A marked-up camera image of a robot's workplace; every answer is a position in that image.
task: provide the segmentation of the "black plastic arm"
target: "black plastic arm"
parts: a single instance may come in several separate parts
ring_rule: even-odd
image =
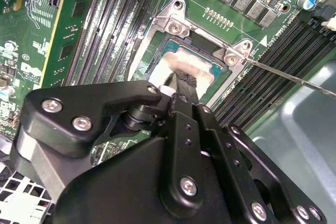
[[[61,111],[45,111],[41,105],[48,99],[60,102]],[[131,105],[155,105],[160,99],[160,91],[147,81],[39,89],[26,96],[20,121],[32,138],[59,153],[78,158],[88,155],[103,133],[103,118],[116,115]],[[74,128],[72,122],[79,116],[91,121],[90,130]]]

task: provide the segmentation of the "motherboard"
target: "motherboard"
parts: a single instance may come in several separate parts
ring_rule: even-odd
[[[0,0],[0,133],[13,139],[34,89],[197,80],[223,126],[264,120],[296,88],[248,57],[307,78],[336,55],[336,0]],[[149,136],[96,146],[92,164]]]

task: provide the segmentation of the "metal bracket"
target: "metal bracket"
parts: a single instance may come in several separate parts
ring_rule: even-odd
[[[223,95],[224,91],[227,90],[233,81],[238,77],[238,75],[244,69],[243,59],[236,53],[244,55],[246,58],[252,51],[252,42],[249,39],[244,39],[239,43],[232,46],[232,49],[229,48],[225,51],[225,56],[223,57],[224,50],[220,50],[213,53],[213,56],[224,61],[225,64],[229,66],[229,70],[232,72],[229,77],[224,81],[224,83],[219,87],[219,89],[214,93],[214,95],[207,102],[208,107],[212,107],[215,102]]]
[[[137,53],[135,54],[132,66],[130,68],[128,80],[131,80],[132,76],[134,75],[142,56],[146,52],[157,31],[162,33],[167,32],[169,34],[179,36],[180,38],[187,37],[190,34],[190,31],[193,31],[221,48],[218,53],[214,53],[214,56],[220,60],[223,60],[229,66],[229,69],[233,72],[233,74],[230,75],[231,77],[229,77],[229,79],[223,84],[221,90],[225,90],[227,87],[229,87],[232,81],[242,71],[242,56],[249,56],[252,49],[252,42],[248,39],[244,39],[239,43],[231,46],[229,43],[222,41],[206,30],[200,28],[195,23],[187,20],[185,14],[185,0],[171,0],[157,16],[153,17],[152,24],[145,36],[142,38]],[[226,52],[226,56],[224,58],[220,56],[221,52],[223,53],[222,56],[224,55],[224,52]],[[236,59],[235,63],[229,63],[230,59],[233,59],[233,57]]]

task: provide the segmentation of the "capacitor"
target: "capacitor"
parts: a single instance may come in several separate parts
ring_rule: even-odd
[[[315,0],[296,0],[296,4],[304,10],[313,10],[315,7]]]
[[[15,89],[13,86],[6,86],[0,90],[0,99],[8,102],[9,97],[11,97],[15,93]]]

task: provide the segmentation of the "mounting hole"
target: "mounting hole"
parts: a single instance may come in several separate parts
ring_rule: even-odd
[[[286,4],[286,5],[283,6],[281,11],[283,13],[287,13],[287,12],[289,12],[289,10],[290,10],[290,5]]]
[[[248,50],[248,49],[250,49],[250,48],[251,48],[251,44],[250,44],[250,43],[245,42],[245,43],[243,44],[243,49],[244,49],[244,50]]]
[[[234,160],[233,163],[237,166],[240,167],[240,162],[238,160]]]
[[[193,143],[193,142],[192,142],[190,139],[187,139],[187,140],[185,141],[185,144],[188,145],[188,146],[191,146],[192,143]]]
[[[183,94],[180,94],[180,99],[184,102],[188,102],[188,98]]]
[[[176,10],[181,10],[183,7],[183,3],[181,1],[176,1],[175,4],[174,4],[174,8]]]

